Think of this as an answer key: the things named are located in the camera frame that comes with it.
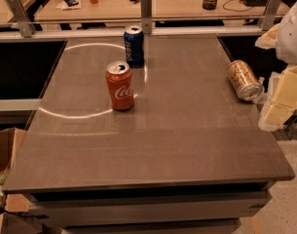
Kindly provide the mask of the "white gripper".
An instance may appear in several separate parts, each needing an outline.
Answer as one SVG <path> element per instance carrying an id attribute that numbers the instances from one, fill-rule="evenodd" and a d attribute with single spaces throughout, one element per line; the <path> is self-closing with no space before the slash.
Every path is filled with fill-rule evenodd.
<path id="1" fill-rule="evenodd" d="M 278 59 L 292 63 L 281 74 L 272 74 L 260 113 L 258 127 L 274 132 L 297 110 L 297 1 L 280 24 L 275 24 L 256 40 L 255 46 L 264 50 L 276 48 Z"/>

